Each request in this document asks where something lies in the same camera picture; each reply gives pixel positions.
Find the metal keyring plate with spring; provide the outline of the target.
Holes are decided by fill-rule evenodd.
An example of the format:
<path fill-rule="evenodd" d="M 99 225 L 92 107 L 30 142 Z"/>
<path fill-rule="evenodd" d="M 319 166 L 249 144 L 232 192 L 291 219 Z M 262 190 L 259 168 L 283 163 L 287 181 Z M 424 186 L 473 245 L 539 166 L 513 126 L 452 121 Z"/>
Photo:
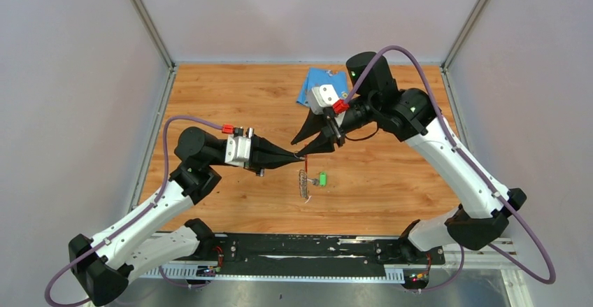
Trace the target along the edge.
<path fill-rule="evenodd" d="M 307 198 L 309 197 L 308 192 L 308 160 L 307 156 L 303 156 L 302 160 L 304 161 L 304 167 L 299 171 L 299 194 L 301 198 L 303 198 L 306 202 Z"/>

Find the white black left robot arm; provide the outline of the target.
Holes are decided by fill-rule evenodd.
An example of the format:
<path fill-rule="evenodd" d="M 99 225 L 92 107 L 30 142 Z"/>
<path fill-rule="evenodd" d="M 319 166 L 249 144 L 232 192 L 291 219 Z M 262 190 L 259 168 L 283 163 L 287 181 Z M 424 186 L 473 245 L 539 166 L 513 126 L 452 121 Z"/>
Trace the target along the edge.
<path fill-rule="evenodd" d="M 115 224 L 91 237 L 78 234 L 69 244 L 71 272 L 95 306 L 116 300 L 139 276 L 179 257 L 208 259 L 214 233 L 192 219 L 168 236 L 149 238 L 164 223 L 207 197 L 221 181 L 215 166 L 236 166 L 260 176 L 300 161 L 285 150 L 242 129 L 226 139 L 198 128 L 186 128 L 174 150 L 180 164 L 158 190 Z"/>

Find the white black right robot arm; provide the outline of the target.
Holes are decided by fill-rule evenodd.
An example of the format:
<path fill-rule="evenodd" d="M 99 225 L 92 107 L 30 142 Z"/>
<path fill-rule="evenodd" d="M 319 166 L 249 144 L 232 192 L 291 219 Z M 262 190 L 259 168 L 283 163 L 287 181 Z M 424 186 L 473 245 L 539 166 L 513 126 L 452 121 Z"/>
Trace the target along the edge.
<path fill-rule="evenodd" d="M 308 117 L 294 137 L 295 143 L 305 143 L 300 155 L 333 152 L 348 133 L 375 123 L 418 152 L 459 199 L 450 212 L 406 227 L 399 237 L 403 260 L 417 263 L 428 250 L 453 243 L 480 250 L 498 239 L 526 194 L 484 172 L 425 91 L 398 88 L 384 57 L 362 52 L 349 58 L 346 67 L 353 99 L 330 84 L 308 89 Z"/>

